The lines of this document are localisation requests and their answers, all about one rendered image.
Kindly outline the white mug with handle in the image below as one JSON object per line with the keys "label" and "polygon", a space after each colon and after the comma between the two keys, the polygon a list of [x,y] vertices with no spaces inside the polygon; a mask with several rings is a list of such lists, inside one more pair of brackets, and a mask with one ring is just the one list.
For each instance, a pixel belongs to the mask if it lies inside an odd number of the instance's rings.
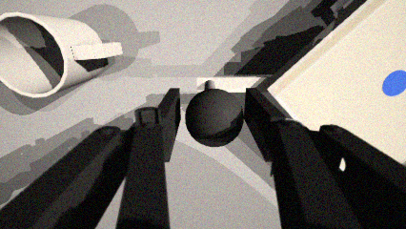
{"label": "white mug with handle", "polygon": [[106,57],[119,54],[120,42],[102,43],[80,21],[19,11],[0,15],[0,81],[21,95],[47,97],[89,81]]}

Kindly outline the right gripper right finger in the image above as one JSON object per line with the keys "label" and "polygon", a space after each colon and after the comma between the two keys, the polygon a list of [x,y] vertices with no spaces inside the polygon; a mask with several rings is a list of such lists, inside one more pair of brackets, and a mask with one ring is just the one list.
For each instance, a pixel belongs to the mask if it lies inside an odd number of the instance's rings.
{"label": "right gripper right finger", "polygon": [[406,166],[338,125],[286,118],[257,88],[244,120],[272,163],[281,229],[406,229]]}

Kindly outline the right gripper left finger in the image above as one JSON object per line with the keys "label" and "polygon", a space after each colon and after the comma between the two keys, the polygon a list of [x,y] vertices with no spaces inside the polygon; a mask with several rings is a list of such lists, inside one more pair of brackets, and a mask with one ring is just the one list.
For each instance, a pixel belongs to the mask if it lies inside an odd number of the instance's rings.
{"label": "right gripper left finger", "polygon": [[0,229],[95,229],[125,178],[115,229],[171,229],[165,162],[181,120],[179,88],[134,116],[128,131],[101,127],[54,163],[0,209]]}

